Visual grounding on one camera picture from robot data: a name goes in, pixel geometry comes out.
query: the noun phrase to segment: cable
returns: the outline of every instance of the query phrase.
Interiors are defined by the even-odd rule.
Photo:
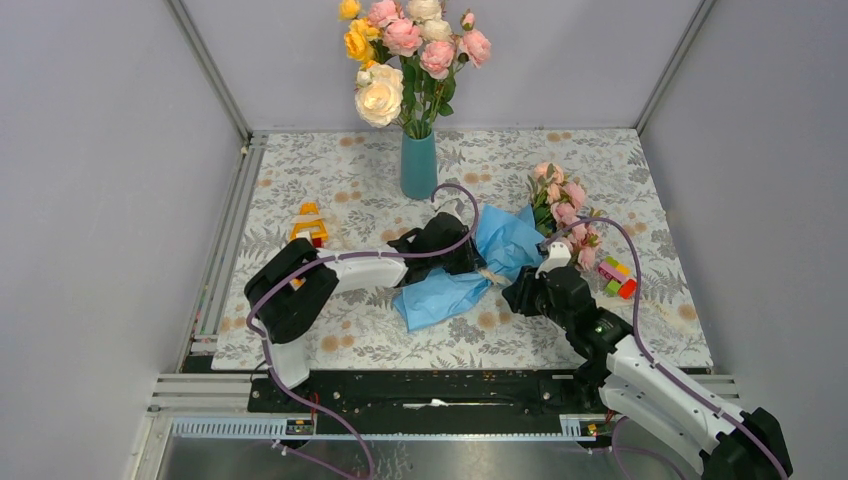
[[[642,352],[642,355],[645,356],[645,359],[647,359],[648,362],[651,363],[652,365],[655,365],[656,364],[656,358],[651,354],[651,352],[645,346],[645,343],[642,341],[642,338],[639,335],[639,299],[641,298],[641,293],[642,293],[642,267],[639,264],[639,254],[636,252],[636,246],[633,244],[633,239],[630,238],[630,235],[628,235],[627,231],[624,230],[624,227],[622,227],[618,222],[615,222],[614,220],[610,220],[609,218],[601,218],[601,217],[584,218],[584,219],[578,220],[578,221],[572,223],[571,225],[568,225],[565,228],[556,232],[553,236],[551,236],[551,238],[549,238],[548,240],[545,241],[545,245],[550,245],[551,243],[555,242],[556,240],[561,238],[563,235],[565,235],[572,228],[574,228],[578,225],[588,224],[588,223],[591,223],[591,222],[600,222],[600,223],[606,223],[606,224],[612,225],[613,227],[618,229],[619,232],[621,232],[621,235],[624,236],[624,240],[627,241],[627,246],[630,247],[630,254],[633,256],[633,266],[634,266],[634,270],[636,271],[636,291],[633,294],[633,296],[634,296],[634,300],[633,300],[633,338],[636,339],[636,346],[639,347],[639,350]],[[763,455],[765,455],[765,457],[769,460],[769,462],[771,462],[772,466],[775,468],[777,473],[780,475],[781,480],[788,480],[789,476],[786,474],[786,470],[784,470],[783,465],[780,464],[780,461],[777,459],[777,457],[775,457],[774,454],[771,453],[771,450],[769,450],[769,448],[759,438],[757,438],[756,435],[754,435],[750,430],[748,430],[748,428],[746,428],[742,424],[742,422],[740,422],[739,420],[736,420],[735,418],[733,418],[733,416],[731,416],[727,412],[724,412],[721,408],[719,408],[718,406],[713,404],[713,402],[711,402],[709,399],[707,399],[706,397],[699,394],[698,392],[696,392],[695,390],[690,388],[688,385],[683,383],[683,381],[681,381],[674,374],[672,374],[671,371],[668,370],[664,365],[656,364],[655,368],[657,370],[659,370],[666,378],[668,378],[677,387],[679,387],[681,390],[686,392],[690,397],[694,398],[695,400],[697,400],[698,402],[703,404],[713,414],[715,414],[715,415],[720,414],[721,418],[723,418],[724,420],[727,420],[734,427],[739,429],[739,431],[741,431],[746,437],[748,437],[748,439],[751,440],[751,442],[754,445],[756,445],[757,448],[760,449],[760,451],[763,452]]]
[[[665,464],[677,474],[677,477],[680,480],[686,480],[686,476],[683,475],[683,471],[680,470],[680,467],[674,464],[668,457],[664,455],[660,455],[657,452],[652,452],[650,450],[645,450],[643,448],[633,448],[633,447],[622,447],[618,444],[618,435],[621,432],[621,426],[625,423],[629,422],[630,419],[627,417],[622,417],[615,424],[615,428],[612,430],[612,454],[615,457],[615,463],[618,464],[618,468],[624,473],[624,476],[627,477],[627,480],[633,480],[633,477],[630,476],[630,473],[624,468],[624,465],[621,463],[620,453],[636,453],[639,455],[645,455],[656,460],[659,460],[661,463]]]
[[[347,420],[342,418],[341,415],[330,410],[329,408],[326,408],[326,407],[323,407],[323,406],[318,405],[316,403],[310,402],[309,400],[297,395],[296,393],[291,391],[291,389],[286,387],[286,385],[283,383],[283,381],[280,379],[279,375],[277,374],[277,371],[274,369],[273,363],[271,362],[270,341],[268,340],[268,337],[265,335],[265,332],[262,331],[262,329],[260,329],[259,327],[257,327],[256,325],[253,324],[253,319],[256,317],[256,313],[274,295],[276,295],[277,292],[279,292],[280,290],[285,288],[289,284],[289,282],[300,277],[301,275],[303,275],[304,273],[306,273],[310,269],[317,267],[318,265],[323,265],[325,263],[334,262],[334,261],[347,260],[347,259],[350,259],[350,258],[387,257],[387,258],[413,259],[413,258],[438,257],[440,255],[450,253],[450,252],[462,247],[466,242],[471,240],[471,238],[474,236],[474,233],[477,231],[477,225],[480,222],[480,207],[477,204],[477,200],[474,198],[474,195],[472,195],[471,192],[469,192],[465,187],[463,187],[461,185],[456,185],[456,184],[453,184],[453,183],[443,183],[443,184],[439,185],[438,187],[436,187],[436,189],[433,190],[433,193],[430,195],[430,201],[431,202],[435,202],[436,192],[438,192],[439,190],[441,190],[443,188],[455,188],[455,189],[461,191],[466,196],[468,196],[469,200],[471,200],[471,205],[474,207],[474,222],[471,224],[471,228],[468,230],[468,233],[466,233],[465,236],[463,236],[462,239],[457,241],[455,244],[451,245],[450,247],[443,248],[443,249],[437,250],[435,252],[428,252],[428,253],[397,253],[397,252],[392,253],[392,252],[369,251],[369,252],[344,253],[344,254],[341,254],[341,255],[338,255],[338,256],[329,256],[329,257],[317,258],[314,261],[309,262],[309,263],[303,265],[302,267],[298,268],[292,274],[290,274],[289,276],[284,278],[282,281],[280,281],[279,283],[274,285],[273,288],[268,290],[268,292],[265,295],[263,295],[262,298],[260,298],[258,302],[256,302],[256,305],[254,305],[253,308],[250,310],[250,313],[247,314],[247,319],[246,319],[247,328],[249,328],[253,333],[259,335],[259,337],[263,340],[262,341],[262,351],[265,355],[265,361],[268,364],[268,376],[274,381],[274,383],[277,385],[277,387],[283,393],[285,393],[286,395],[288,395],[289,397],[291,397],[295,401],[297,401],[297,402],[299,402],[299,403],[301,403],[301,404],[303,404],[307,407],[313,408],[315,410],[318,410],[320,412],[323,412],[323,413],[329,415],[330,417],[335,419],[337,422],[339,422],[343,427],[345,427],[345,429],[347,429],[347,431],[349,431],[351,434],[353,434],[353,436],[356,438],[356,441],[359,442],[359,445],[362,447],[362,450],[365,452],[365,457],[368,460],[368,476],[366,477],[367,480],[371,480],[371,479],[374,478],[374,470],[375,470],[375,468],[374,468],[374,458],[371,456],[371,450],[365,444],[365,441],[362,440],[362,436],[359,434],[359,432],[356,431],[356,429],[353,428],[353,426],[350,423],[347,422]],[[288,451],[292,452],[293,454],[297,455],[300,458],[303,458],[304,460],[308,460],[308,461],[315,463],[317,465],[320,465],[320,466],[322,466],[322,467],[324,467],[324,468],[326,468],[326,469],[328,469],[328,470],[330,470],[330,471],[332,471],[332,472],[334,472],[338,475],[341,475],[344,478],[351,479],[351,480],[359,480],[359,477],[354,477],[354,476],[350,475],[349,473],[343,472],[343,471],[339,470],[338,468],[330,465],[329,463],[327,463],[323,460],[320,460],[320,459],[315,458],[311,455],[308,455],[308,454],[303,453],[303,452],[299,452],[299,451],[294,450],[294,449],[287,449],[287,448],[283,447],[283,453],[286,453]]]

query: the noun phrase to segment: yellow rose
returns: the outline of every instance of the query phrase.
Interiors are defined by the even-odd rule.
[[[362,5],[359,0],[342,0],[339,4],[339,20],[352,20],[359,15]]]
[[[374,59],[374,48],[361,33],[345,33],[345,47],[347,48],[347,56],[354,60],[365,63]]]
[[[383,32],[381,32],[379,28],[372,27],[371,24],[368,23],[367,18],[359,18],[350,22],[350,31],[361,34],[369,42],[371,40],[377,40],[383,35]]]

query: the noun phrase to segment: pink rose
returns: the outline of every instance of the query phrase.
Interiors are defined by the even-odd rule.
[[[571,218],[575,214],[574,207],[568,202],[555,203],[551,205],[551,215],[557,223],[561,223],[566,218]]]
[[[580,207],[586,202],[586,191],[576,183],[567,184],[565,186],[565,193],[571,198],[571,204],[577,210],[580,210]]]
[[[474,29],[474,14],[469,10],[465,15],[462,16],[462,20],[460,21],[463,30],[473,30]]]
[[[548,185],[548,205],[556,203],[562,198],[562,190],[556,183]]]
[[[576,216],[574,216],[574,217],[569,218],[568,221],[565,222],[565,223],[566,223],[566,225],[571,225],[572,223],[579,222],[579,221],[580,221],[580,219],[577,218]],[[574,238],[578,242],[583,242],[583,240],[586,238],[586,224],[581,223],[580,225],[577,225],[576,227],[572,228],[571,234],[574,235]]]
[[[405,18],[392,22],[383,34],[383,44],[389,52],[404,57],[413,56],[423,42],[421,29]]]
[[[459,51],[467,53],[474,67],[480,68],[492,56],[492,43],[480,30],[471,30],[462,36]]]
[[[589,271],[592,269],[592,266],[595,265],[595,255],[597,253],[597,249],[591,247],[583,247],[580,249],[580,253],[577,254],[577,265],[580,266],[584,271]]]
[[[444,80],[450,73],[450,64],[456,50],[448,42],[433,42],[427,44],[421,53],[421,68],[436,80]]]
[[[374,2],[368,11],[368,23],[379,28],[386,28],[390,23],[401,18],[403,18],[403,9],[398,8],[394,0]]]
[[[548,168],[551,162],[544,162],[536,165],[533,169],[533,176],[536,178],[545,178],[548,175]],[[562,183],[565,180],[565,172],[558,165],[554,165],[554,183]]]
[[[603,243],[603,239],[601,238],[601,232],[598,231],[593,225],[589,225],[586,228],[586,239],[588,241],[589,238],[595,237],[595,245],[594,248],[600,247],[601,243]]]

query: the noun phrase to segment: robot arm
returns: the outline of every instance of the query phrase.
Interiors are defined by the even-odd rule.
[[[293,388],[309,378],[304,334],[331,295],[359,288],[403,287],[424,280],[434,268],[444,268],[456,275],[486,266],[471,240],[444,255],[402,258],[407,254],[437,252],[460,242],[468,234],[468,227],[462,224],[457,212],[461,205],[446,204],[423,229],[413,229],[389,242],[379,255],[339,254],[316,249],[305,239],[294,240],[247,282],[244,294],[253,308],[304,264],[327,260],[279,290],[256,314],[259,328],[269,340],[271,364],[283,384]]]
[[[760,449],[725,418],[727,414],[753,432],[791,474],[783,434],[773,416],[762,408],[749,414],[718,398],[656,352],[649,351],[655,356],[649,362],[632,327],[597,307],[580,273],[567,265],[567,250],[554,248],[550,253],[538,269],[522,269],[503,296],[514,313],[544,315],[565,329],[569,343],[587,359],[575,373],[587,406],[601,402],[639,423],[704,479],[779,478]],[[660,364],[676,382],[660,371]],[[680,384],[710,399],[720,413],[704,408]]]

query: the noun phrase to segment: white rose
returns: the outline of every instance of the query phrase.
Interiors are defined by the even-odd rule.
[[[409,10],[409,18],[419,23],[442,18],[442,4],[439,0],[409,0],[406,9]]]
[[[402,100],[403,90],[392,80],[374,78],[371,85],[356,92],[356,111],[372,127],[385,127],[400,115]]]
[[[372,80],[386,80],[395,88],[403,90],[403,72],[389,65],[374,65],[368,69],[368,74]]]
[[[428,42],[450,42],[453,31],[444,20],[427,20],[421,26],[421,36]]]

